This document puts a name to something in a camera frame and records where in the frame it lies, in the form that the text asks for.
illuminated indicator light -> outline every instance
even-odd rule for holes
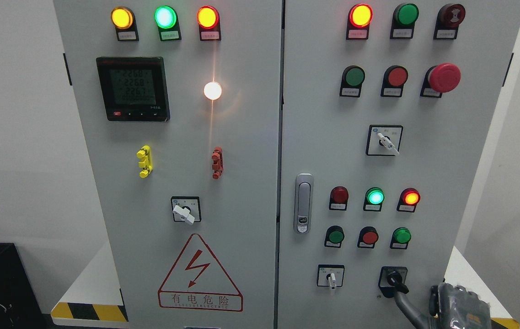
[[[377,187],[369,189],[366,195],[366,198],[370,204],[381,204],[381,202],[384,200],[384,192],[382,192],[381,189],[378,189]]]
[[[203,94],[205,94],[205,97],[209,98],[212,101],[220,98],[221,93],[221,85],[216,83],[215,81],[211,81],[210,83],[205,85],[205,88],[203,88]]]
[[[399,244],[406,244],[412,239],[412,234],[407,228],[399,228],[394,231],[394,240]]]
[[[404,203],[414,206],[420,201],[420,195],[414,191],[407,192],[404,196]]]
[[[126,7],[117,7],[112,10],[112,23],[120,30],[128,29],[134,24],[134,15]]]
[[[366,73],[362,69],[354,67],[353,69],[350,69],[345,75],[345,81],[349,85],[356,87],[364,81],[365,77]]]
[[[203,6],[197,12],[197,21],[204,29],[212,29],[217,26],[220,21],[220,15],[217,10],[211,6]]]
[[[400,5],[394,12],[394,19],[405,27],[412,25],[418,19],[418,7],[415,4]]]
[[[373,11],[366,4],[355,5],[349,12],[349,21],[354,27],[366,27],[371,22]]]
[[[156,9],[154,20],[161,29],[170,29],[177,23],[177,13],[169,6],[162,6]]]

red push button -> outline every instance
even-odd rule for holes
[[[444,27],[458,27],[465,19],[465,7],[460,4],[448,4],[439,11],[439,19]]]
[[[408,71],[404,67],[395,67],[388,74],[388,83],[393,87],[400,87],[408,80]]]
[[[379,237],[377,236],[377,233],[375,232],[368,232],[364,234],[364,243],[368,245],[373,245],[377,242]]]
[[[459,85],[461,71],[451,63],[437,65],[429,74],[431,88],[438,92],[449,92]]]
[[[331,199],[333,199],[335,203],[347,203],[347,200],[349,200],[349,192],[345,187],[337,186],[331,191]]]

warning sign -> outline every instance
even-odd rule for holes
[[[243,311],[243,296],[201,235],[191,234],[158,291],[161,308]]]

green push button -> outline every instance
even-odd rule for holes
[[[338,244],[339,242],[343,241],[345,239],[345,234],[341,231],[332,231],[329,233],[329,241],[333,244]]]
[[[345,81],[353,87],[360,85],[365,78],[366,73],[357,67],[350,69],[345,75]]]
[[[418,19],[418,7],[415,4],[402,4],[396,8],[394,19],[405,27],[412,25]]]
[[[407,244],[412,239],[410,230],[402,227],[394,231],[394,240],[399,244]]]

red terminal block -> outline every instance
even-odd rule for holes
[[[211,165],[211,169],[213,169],[213,179],[219,179],[223,174],[223,149],[218,146],[214,148],[213,154],[211,154],[211,160],[213,160],[213,164]]]

